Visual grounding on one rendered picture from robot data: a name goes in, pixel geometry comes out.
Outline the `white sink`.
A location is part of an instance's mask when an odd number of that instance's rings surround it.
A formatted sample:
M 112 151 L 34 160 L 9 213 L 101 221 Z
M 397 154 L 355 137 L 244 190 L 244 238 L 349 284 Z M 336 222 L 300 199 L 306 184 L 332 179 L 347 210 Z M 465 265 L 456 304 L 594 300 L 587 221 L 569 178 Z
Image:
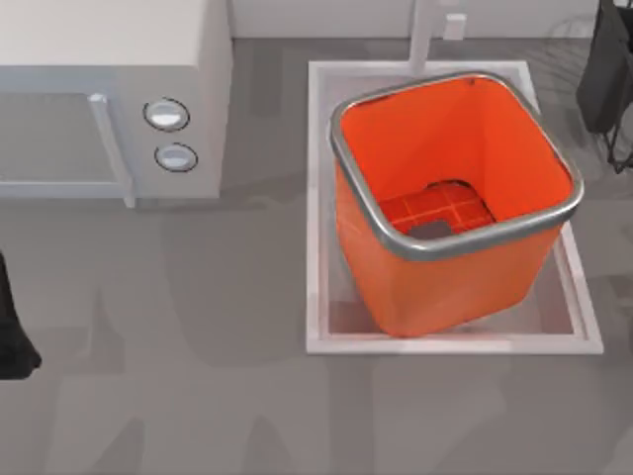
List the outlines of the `white sink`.
M 601 354 L 602 338 L 571 225 L 562 227 L 530 292 L 516 306 L 422 338 L 392 338 L 373 324 L 336 236 L 328 120 L 343 100 L 412 77 L 405 60 L 314 60 L 309 64 L 307 353 Z

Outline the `orange basket with metal rim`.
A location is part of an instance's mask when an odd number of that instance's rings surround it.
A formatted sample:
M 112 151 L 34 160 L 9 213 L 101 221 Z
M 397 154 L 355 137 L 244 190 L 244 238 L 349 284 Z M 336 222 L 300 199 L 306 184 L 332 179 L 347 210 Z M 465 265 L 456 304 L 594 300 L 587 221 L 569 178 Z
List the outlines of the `orange basket with metal rim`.
M 585 192 L 535 108 L 488 71 L 346 100 L 329 140 L 339 245 L 371 317 L 394 337 L 520 302 Z

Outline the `small microwave knob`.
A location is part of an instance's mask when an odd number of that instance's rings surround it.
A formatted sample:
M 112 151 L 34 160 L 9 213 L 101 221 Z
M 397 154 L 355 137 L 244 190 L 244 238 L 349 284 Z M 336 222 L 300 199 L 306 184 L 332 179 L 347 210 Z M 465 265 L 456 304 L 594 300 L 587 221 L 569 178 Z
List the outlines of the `small microwave knob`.
M 154 151 L 155 162 L 164 170 L 186 173 L 198 164 L 198 155 L 185 144 L 175 142 L 158 147 Z

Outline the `pale microwave oven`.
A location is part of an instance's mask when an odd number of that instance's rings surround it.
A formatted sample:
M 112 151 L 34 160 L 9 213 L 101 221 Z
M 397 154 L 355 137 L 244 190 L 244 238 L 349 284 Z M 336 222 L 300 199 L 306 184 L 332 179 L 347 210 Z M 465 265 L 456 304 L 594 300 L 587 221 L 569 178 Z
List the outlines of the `pale microwave oven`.
M 0 64 L 108 67 L 136 202 L 219 195 L 233 64 L 227 0 L 0 0 Z M 143 105 L 161 98 L 186 106 L 185 129 L 145 121 Z M 197 153 L 193 170 L 155 162 L 171 143 Z

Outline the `large microwave knob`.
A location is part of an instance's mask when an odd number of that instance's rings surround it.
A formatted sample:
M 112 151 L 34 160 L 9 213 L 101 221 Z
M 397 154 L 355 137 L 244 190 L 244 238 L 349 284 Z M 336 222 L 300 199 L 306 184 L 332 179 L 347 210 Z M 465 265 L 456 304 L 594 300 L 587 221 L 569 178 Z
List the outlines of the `large microwave knob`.
M 190 113 L 186 106 L 171 98 L 145 103 L 142 114 L 151 127 L 166 133 L 181 131 L 190 122 Z

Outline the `tall white tap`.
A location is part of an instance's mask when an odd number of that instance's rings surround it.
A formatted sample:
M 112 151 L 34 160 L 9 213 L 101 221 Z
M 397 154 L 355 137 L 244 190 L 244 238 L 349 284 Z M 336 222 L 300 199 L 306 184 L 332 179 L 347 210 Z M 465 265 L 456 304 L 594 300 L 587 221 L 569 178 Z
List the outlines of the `tall white tap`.
M 466 0 L 412 0 L 408 69 L 421 76 L 425 69 L 437 13 L 444 20 L 442 39 L 462 41 L 466 36 Z

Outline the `microwave glass door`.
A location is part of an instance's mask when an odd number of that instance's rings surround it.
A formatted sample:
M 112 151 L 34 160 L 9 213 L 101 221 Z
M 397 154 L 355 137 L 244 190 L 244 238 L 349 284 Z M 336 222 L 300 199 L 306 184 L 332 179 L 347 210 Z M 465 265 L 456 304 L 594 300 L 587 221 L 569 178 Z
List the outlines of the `microwave glass door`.
M 88 103 L 94 93 L 108 98 L 126 159 L 112 70 L 0 64 L 0 199 L 123 200 Z

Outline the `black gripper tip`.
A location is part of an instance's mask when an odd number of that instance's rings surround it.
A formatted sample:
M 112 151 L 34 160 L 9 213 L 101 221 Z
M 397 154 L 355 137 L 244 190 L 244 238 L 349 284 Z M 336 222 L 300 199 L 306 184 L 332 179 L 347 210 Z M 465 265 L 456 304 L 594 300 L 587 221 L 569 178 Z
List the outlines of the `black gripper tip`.
M 0 251 L 0 381 L 27 379 L 42 362 L 19 320 L 6 261 Z

